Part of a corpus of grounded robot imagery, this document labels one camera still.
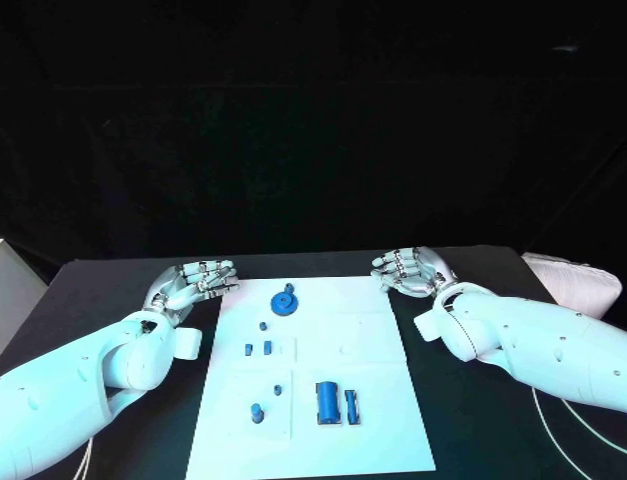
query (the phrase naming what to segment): blue component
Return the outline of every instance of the blue component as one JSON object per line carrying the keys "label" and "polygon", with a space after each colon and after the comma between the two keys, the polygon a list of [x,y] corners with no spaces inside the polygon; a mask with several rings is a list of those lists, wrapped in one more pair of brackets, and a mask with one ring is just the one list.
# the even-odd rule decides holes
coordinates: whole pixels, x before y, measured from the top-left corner
{"label": "blue component", "polygon": [[252,418],[253,418],[253,423],[260,423],[266,418],[266,412],[260,408],[260,403],[255,403],[252,405]]}
{"label": "blue component", "polygon": [[335,425],[343,423],[338,407],[338,384],[335,382],[317,383],[318,391],[318,424]]}
{"label": "blue component", "polygon": [[347,397],[347,408],[348,408],[348,419],[350,425],[358,425],[360,421],[360,411],[357,409],[357,392],[354,390],[345,390]]}
{"label": "blue component", "polygon": [[295,286],[291,283],[288,283],[285,291],[273,297],[273,301],[270,303],[273,312],[278,315],[286,317],[295,313],[296,308],[299,307],[299,299],[295,295]]}

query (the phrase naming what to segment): white sheet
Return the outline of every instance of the white sheet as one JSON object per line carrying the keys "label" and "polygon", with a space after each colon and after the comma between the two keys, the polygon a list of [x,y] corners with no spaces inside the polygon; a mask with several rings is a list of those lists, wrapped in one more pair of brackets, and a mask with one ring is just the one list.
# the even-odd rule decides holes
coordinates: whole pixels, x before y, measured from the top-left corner
{"label": "white sheet", "polygon": [[[270,299],[288,282],[301,304],[293,315],[279,317]],[[273,341],[268,356],[266,340]],[[317,383],[324,381],[340,386],[343,425],[318,425]],[[347,419],[345,390],[357,391],[358,426]],[[253,403],[266,412],[259,425]],[[426,470],[436,464],[404,347],[374,279],[243,281],[223,301],[187,479]]]}

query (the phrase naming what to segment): black backdrop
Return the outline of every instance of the black backdrop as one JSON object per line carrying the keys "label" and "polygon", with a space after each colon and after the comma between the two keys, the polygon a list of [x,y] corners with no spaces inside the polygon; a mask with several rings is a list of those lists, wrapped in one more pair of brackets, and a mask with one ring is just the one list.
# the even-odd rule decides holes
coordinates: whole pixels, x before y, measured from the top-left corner
{"label": "black backdrop", "polygon": [[0,2],[0,237],[43,275],[504,244],[618,273],[627,328],[627,8],[214,3]]}

